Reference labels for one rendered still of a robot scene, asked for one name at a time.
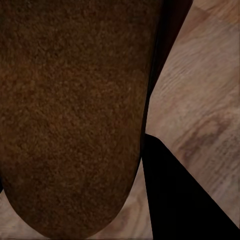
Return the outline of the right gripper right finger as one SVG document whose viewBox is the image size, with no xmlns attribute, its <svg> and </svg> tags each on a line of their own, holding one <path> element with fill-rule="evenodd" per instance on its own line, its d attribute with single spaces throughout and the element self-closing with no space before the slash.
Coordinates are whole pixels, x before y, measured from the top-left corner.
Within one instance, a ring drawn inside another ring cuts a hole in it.
<svg viewBox="0 0 240 240">
<path fill-rule="evenodd" d="M 142 162 L 153 240 L 240 240 L 240 230 L 156 137 Z"/>
</svg>

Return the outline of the sandal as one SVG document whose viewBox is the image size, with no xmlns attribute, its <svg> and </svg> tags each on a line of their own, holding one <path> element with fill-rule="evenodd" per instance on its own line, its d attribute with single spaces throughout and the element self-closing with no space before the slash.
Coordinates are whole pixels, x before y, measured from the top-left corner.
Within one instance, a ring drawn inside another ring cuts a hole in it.
<svg viewBox="0 0 240 240">
<path fill-rule="evenodd" d="M 84 240 L 119 214 L 193 1 L 0 0 L 0 181 L 34 230 Z"/>
</svg>

